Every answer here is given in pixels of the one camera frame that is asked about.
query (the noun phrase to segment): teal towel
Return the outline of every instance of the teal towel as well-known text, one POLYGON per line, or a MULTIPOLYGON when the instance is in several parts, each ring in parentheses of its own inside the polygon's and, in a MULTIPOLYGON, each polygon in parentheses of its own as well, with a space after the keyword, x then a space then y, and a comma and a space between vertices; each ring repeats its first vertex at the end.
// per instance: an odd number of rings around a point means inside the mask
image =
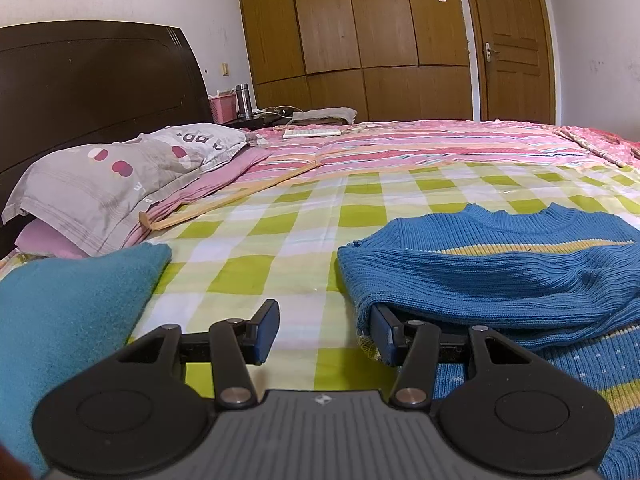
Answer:
POLYGON ((0 281, 0 442, 34 476, 47 471, 31 433, 37 403, 126 342, 170 258, 145 243, 37 260, 0 281))

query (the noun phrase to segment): door frame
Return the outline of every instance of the door frame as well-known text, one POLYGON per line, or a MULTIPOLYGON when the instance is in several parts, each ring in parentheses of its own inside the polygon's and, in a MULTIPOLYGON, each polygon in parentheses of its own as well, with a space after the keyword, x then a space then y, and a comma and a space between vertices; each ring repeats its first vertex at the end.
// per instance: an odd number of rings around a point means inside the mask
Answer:
MULTIPOLYGON (((554 49, 551 37, 551 24, 549 22, 549 12, 546 8, 546 0, 540 0, 542 6, 542 20, 545 25, 545 40, 547 57, 549 62, 549 97, 551 120, 556 124, 556 70, 554 66, 554 49)), ((489 101, 486 86, 486 64, 484 61, 484 44, 482 44, 482 29, 480 27, 480 12, 478 10, 478 1, 469 0, 471 8, 471 22, 474 31, 474 41, 476 43, 476 57, 478 58, 478 79, 480 87, 480 120, 486 121, 489 117, 489 101)))

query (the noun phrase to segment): knitted sweater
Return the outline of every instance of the knitted sweater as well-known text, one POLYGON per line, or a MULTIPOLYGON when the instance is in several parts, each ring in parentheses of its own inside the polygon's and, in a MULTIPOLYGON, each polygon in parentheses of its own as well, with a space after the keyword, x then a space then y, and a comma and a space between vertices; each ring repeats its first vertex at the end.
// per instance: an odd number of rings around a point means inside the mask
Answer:
MULTIPOLYGON (((616 415, 600 472, 630 479, 640 478, 639 240, 606 213, 552 204, 512 216, 468 205, 393 220, 339 248, 338 264, 361 335, 375 303, 485 324, 599 391, 616 415)), ((440 366, 436 396, 463 380, 459 365, 440 366)))

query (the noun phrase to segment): pink striped quilt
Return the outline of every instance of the pink striped quilt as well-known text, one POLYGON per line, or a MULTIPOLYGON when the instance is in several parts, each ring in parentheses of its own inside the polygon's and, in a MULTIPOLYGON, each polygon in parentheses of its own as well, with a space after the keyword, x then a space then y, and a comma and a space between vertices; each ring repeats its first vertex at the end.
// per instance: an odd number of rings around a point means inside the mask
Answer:
MULTIPOLYGON (((276 178, 317 160, 320 167, 297 180, 313 180, 367 171, 394 171, 436 162, 524 162, 597 165, 604 161, 544 124, 462 120, 362 123, 336 126, 336 137, 283 139, 286 128, 265 128, 256 133, 270 141, 273 152, 233 186, 276 178)), ((299 126, 309 129, 313 126, 299 126)))
POLYGON ((640 142, 632 142, 610 132, 578 126, 553 127, 561 137, 574 138, 575 142, 591 153, 605 158, 619 167, 628 165, 640 169, 640 142))

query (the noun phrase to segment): yellow stripe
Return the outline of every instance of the yellow stripe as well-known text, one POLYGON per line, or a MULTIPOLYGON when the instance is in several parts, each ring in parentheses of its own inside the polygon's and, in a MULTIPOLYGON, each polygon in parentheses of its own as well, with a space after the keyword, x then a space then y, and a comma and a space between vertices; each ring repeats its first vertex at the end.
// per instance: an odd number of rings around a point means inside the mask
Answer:
POLYGON ((599 247, 607 245, 629 245, 634 243, 632 240, 628 242, 613 242, 611 240, 578 240, 575 242, 565 242, 562 244, 478 244, 465 247, 457 247, 453 249, 444 249, 434 251, 440 254, 457 254, 458 256, 487 256, 488 254, 509 253, 513 251, 529 252, 529 253, 553 253, 567 254, 581 251, 590 247, 599 247))
POLYGON ((640 379, 619 384, 599 393, 609 403, 611 411, 616 416, 640 407, 640 379))
POLYGON ((618 330, 614 330, 613 332, 609 332, 608 334, 600 336, 597 339, 600 341, 603 341, 605 339, 613 339, 615 337, 618 337, 619 335, 631 334, 632 332, 634 332, 635 330, 638 330, 639 328, 640 328, 640 325, 637 325, 637 324, 625 326, 624 328, 620 328, 618 330))

